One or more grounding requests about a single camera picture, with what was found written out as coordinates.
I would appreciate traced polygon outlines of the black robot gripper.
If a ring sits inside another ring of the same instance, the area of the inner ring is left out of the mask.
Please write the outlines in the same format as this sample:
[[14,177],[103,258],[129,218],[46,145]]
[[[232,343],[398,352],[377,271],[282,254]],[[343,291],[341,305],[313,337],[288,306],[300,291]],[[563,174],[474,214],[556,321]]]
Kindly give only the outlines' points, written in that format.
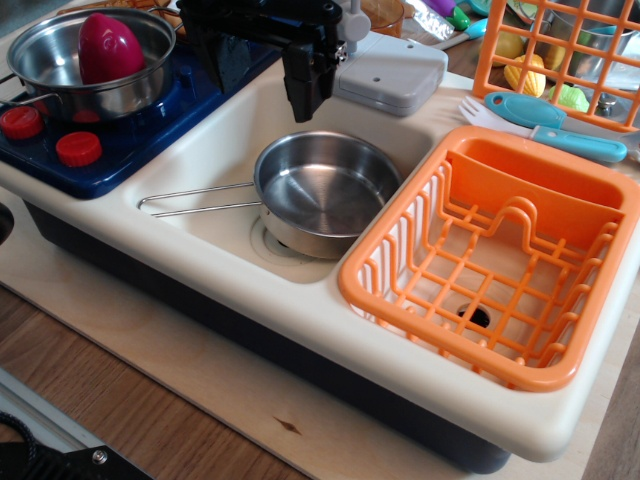
[[245,42],[281,52],[284,84],[294,119],[313,118],[332,96],[342,43],[342,8],[334,1],[180,1],[188,41],[212,82],[223,92],[248,70]]

